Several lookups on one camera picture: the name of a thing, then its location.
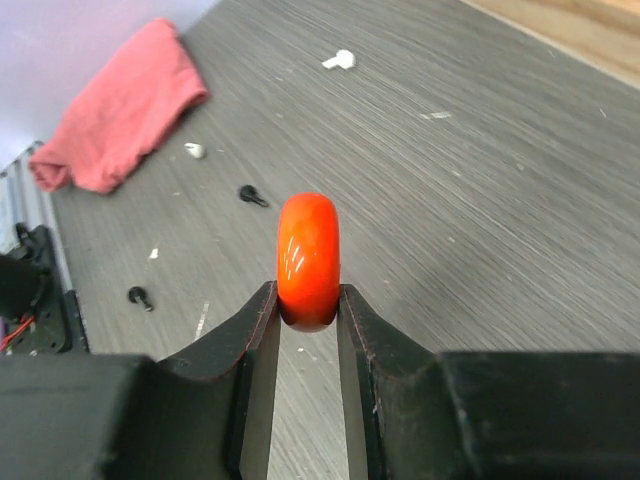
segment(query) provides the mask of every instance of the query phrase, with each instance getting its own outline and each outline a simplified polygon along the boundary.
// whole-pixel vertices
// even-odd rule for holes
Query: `folded cloth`
[[[208,96],[174,25],[153,20],[71,102],[29,168],[47,192],[73,182],[109,193]]]

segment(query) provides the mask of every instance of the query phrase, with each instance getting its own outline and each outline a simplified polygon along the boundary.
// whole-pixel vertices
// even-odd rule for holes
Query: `red wire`
[[[0,350],[6,350],[9,347],[9,344],[13,340],[15,340],[16,337],[20,336],[22,332],[24,332],[27,328],[29,328],[29,325],[31,325],[34,320],[35,318],[33,316],[29,318],[27,318],[26,316],[23,316],[20,319],[20,326],[2,339],[2,345],[0,345]]]

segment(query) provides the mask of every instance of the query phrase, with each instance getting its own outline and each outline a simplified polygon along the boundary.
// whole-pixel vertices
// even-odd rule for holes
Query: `red-orange capsule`
[[[319,193],[287,200],[280,213],[277,265],[285,323],[304,332],[330,325],[340,298],[340,229],[331,200]]]

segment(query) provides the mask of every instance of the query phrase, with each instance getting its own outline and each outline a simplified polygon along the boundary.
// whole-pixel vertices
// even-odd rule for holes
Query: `white push pin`
[[[197,143],[185,143],[184,148],[187,150],[189,155],[194,158],[203,158],[207,152],[205,152],[204,147]]]
[[[349,50],[338,50],[336,56],[322,62],[322,66],[328,70],[340,67],[349,70],[356,64],[356,57]]]

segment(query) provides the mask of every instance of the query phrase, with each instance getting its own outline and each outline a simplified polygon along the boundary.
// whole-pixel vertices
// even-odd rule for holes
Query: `black screw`
[[[149,296],[147,295],[147,292],[144,288],[131,287],[129,289],[129,293],[127,294],[127,297],[129,297],[129,301],[131,303],[137,303],[138,305],[141,305],[144,308],[145,312],[153,311],[153,305],[151,305],[151,302],[149,301]]]
[[[238,190],[238,196],[243,202],[257,203],[264,208],[267,208],[269,206],[267,201],[260,197],[258,189],[253,185],[244,185],[240,187],[240,190]]]

